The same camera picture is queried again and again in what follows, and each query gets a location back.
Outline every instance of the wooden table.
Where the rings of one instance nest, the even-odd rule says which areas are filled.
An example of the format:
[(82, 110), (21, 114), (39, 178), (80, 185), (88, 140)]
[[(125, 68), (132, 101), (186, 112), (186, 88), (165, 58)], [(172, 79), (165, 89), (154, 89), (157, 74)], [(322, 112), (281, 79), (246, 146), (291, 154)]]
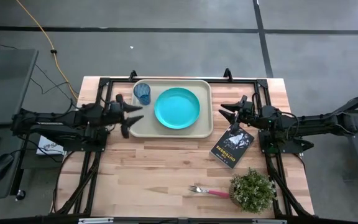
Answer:
[[(94, 103), (100, 77), (84, 77), (78, 104)], [(121, 93), (131, 102), (133, 83), (115, 83), (113, 96)], [(266, 174), (257, 129), (243, 126), (255, 137), (251, 147), (231, 170), (209, 151), (229, 123), (218, 112), (221, 103), (249, 98), (254, 87), (246, 84), (211, 84), (214, 131), (204, 139), (124, 139), (116, 128), (102, 154), (93, 201), (92, 216), (104, 217), (192, 217), (192, 218), (273, 218), (273, 210), (261, 214), (241, 212), (229, 199), (194, 194), (188, 185), (227, 192), (233, 174), (246, 174), (249, 167)], [(283, 79), (268, 79), (272, 105), (290, 112)], [(78, 185), (84, 153), (74, 153), (66, 162), (58, 185), (58, 207)], [(313, 213), (305, 171), (299, 158), (283, 154), (288, 188), (304, 208)], [(278, 191), (284, 213), (283, 197)], [(86, 194), (83, 197), (84, 207)]]

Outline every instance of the black book cover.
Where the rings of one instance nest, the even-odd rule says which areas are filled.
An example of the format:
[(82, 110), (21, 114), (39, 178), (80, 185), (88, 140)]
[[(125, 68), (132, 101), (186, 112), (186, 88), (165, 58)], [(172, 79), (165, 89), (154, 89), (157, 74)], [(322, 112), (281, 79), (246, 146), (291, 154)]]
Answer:
[(234, 133), (230, 133), (230, 129), (231, 126), (226, 129), (211, 152), (224, 164), (234, 168), (251, 145), (254, 137), (241, 127)]

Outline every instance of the small succulent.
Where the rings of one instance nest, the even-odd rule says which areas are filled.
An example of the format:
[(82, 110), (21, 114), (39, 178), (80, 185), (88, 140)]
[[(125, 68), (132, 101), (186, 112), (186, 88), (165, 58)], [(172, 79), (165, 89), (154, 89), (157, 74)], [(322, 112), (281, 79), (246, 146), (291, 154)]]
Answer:
[(247, 175), (235, 175), (230, 182), (234, 190), (231, 198), (243, 211), (261, 213), (272, 205), (275, 188), (267, 176), (250, 168)]

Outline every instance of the fork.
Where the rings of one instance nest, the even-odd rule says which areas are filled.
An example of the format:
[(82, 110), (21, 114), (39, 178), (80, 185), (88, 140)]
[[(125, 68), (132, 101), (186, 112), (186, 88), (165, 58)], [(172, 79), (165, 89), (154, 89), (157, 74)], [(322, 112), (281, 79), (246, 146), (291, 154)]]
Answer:
[(189, 190), (192, 192), (196, 192), (196, 193), (209, 193), (212, 195), (217, 195), (220, 196), (222, 198), (229, 198), (229, 193), (225, 193), (225, 192), (218, 192), (216, 190), (203, 190), (197, 186), (189, 186)]

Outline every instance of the computer mouse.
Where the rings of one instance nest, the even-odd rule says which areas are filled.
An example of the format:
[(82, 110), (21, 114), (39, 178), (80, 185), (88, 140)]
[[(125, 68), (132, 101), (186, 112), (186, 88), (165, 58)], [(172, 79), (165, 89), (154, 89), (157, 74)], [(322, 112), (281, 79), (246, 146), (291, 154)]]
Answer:
[(11, 166), (13, 160), (14, 160), (14, 157), (12, 155), (10, 155), (9, 153), (0, 155), (0, 180), (2, 180), (2, 178), (4, 178), (6, 171)]

